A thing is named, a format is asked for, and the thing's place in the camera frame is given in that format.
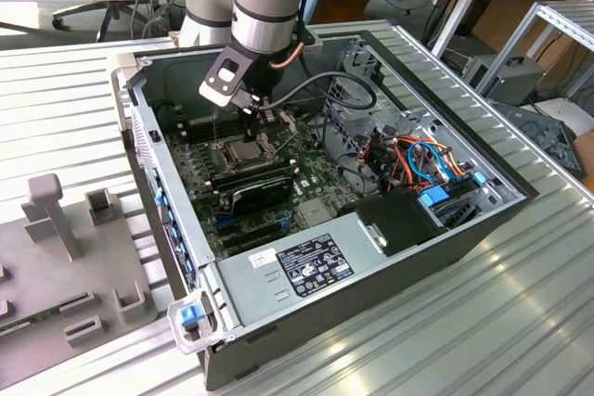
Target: aluminum extrusion table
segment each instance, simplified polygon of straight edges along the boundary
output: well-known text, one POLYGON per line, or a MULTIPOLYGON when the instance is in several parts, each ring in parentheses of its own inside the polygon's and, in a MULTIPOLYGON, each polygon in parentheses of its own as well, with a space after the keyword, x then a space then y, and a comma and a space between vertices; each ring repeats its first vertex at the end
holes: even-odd
MULTIPOLYGON (((484 74, 483 79, 476 86, 476 91, 479 94, 482 95, 487 91, 501 66, 509 59, 518 43, 539 18, 546 20, 549 25, 540 33, 526 53, 528 57, 535 56, 554 30, 567 34, 589 51, 594 51, 594 2, 536 2, 528 10, 518 28, 513 32, 489 70, 484 74)), ((567 90, 567 97, 575 95, 593 74, 594 64, 572 83, 569 90, 567 90)))
MULTIPOLYGON (((402 29, 384 21, 365 27, 540 196, 461 262, 215 394, 592 394, 594 197, 402 29)), ((361 24, 323 28, 348 32, 361 24)), ((118 193, 163 309, 171 291, 122 156, 102 69, 107 54, 156 46, 171 44, 0 54, 0 167, 30 161, 36 171, 56 169, 47 164, 53 160, 71 173, 65 199, 99 184, 118 193)), ((386 83, 405 105, 417 103, 394 77, 386 83)), ((19 200, 2 188, 5 181, 3 218, 19 200)), ((5 390, 56 393, 206 394, 198 360, 176 349, 163 318, 5 390)))

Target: blue latch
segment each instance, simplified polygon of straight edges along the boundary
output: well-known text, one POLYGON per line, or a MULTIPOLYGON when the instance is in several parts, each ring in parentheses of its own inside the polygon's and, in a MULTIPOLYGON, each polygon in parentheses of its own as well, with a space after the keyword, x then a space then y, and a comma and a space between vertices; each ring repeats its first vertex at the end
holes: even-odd
POLYGON ((206 314, 202 309, 202 305, 199 303, 191 306, 187 306, 179 310, 182 315, 182 327, 188 328, 195 324, 197 324, 200 320, 202 320, 206 314))
POLYGON ((433 204, 437 204, 437 203, 444 201, 448 198, 449 198, 449 195, 445 192, 445 190, 440 185, 431 187, 429 189, 425 189, 420 194, 421 201, 423 203, 425 203, 427 205, 427 207, 431 207, 433 204))
POLYGON ((484 183, 486 183, 486 178, 484 177, 484 175, 480 172, 475 172, 474 173, 474 181, 476 181, 478 183, 478 185, 483 185, 484 183))
POLYGON ((163 200, 163 188, 158 187, 157 192, 155 193, 155 204, 157 206, 160 206, 162 204, 162 200, 163 200))

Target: warning label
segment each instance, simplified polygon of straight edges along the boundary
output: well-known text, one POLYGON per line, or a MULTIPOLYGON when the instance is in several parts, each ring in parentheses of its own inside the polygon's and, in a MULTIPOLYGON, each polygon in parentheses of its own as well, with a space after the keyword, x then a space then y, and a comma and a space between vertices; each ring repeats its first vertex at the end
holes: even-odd
POLYGON ((299 297, 307 297, 353 274, 330 234, 277 253, 299 297))

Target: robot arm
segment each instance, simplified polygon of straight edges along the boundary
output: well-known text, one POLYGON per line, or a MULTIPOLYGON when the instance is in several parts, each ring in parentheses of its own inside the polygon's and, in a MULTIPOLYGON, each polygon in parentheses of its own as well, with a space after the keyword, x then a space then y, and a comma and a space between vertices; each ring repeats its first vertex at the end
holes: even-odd
POLYGON ((317 0, 187 0, 182 45, 224 44, 200 94, 219 107, 234 104, 251 114, 303 50, 294 32, 317 0))

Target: floor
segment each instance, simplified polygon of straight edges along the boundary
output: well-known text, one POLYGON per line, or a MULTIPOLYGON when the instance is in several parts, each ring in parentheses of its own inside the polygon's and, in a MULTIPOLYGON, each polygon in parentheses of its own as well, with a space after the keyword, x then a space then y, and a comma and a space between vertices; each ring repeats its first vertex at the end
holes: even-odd
MULTIPOLYGON (((384 0, 371 0, 366 11, 367 18, 388 19, 392 24, 403 25, 414 35, 420 37, 420 32, 432 10, 431 0, 389 1, 403 9, 410 8, 410 16, 406 16, 405 11, 389 5, 384 0)), ((68 32, 54 30, 52 27, 52 12, 69 6, 72 6, 72 3, 0 3, 0 21, 31 28, 28 32, 10 32, 0 29, 0 50, 94 42, 98 27, 103 19, 104 10, 69 16, 64 19, 64 23, 70 28, 68 32), (14 11, 17 11, 18 14, 13 17, 11 13, 14 11)), ((145 6, 142 6, 140 11, 147 14, 145 6)), ((141 24, 137 23, 135 29, 136 35, 139 35, 142 30, 141 24)), ((122 15, 119 20, 114 20, 111 23, 107 40, 117 41, 129 38, 130 18, 122 15)), ((452 40, 452 47, 472 55, 493 52, 488 46, 473 37, 460 38, 455 36, 452 40)))

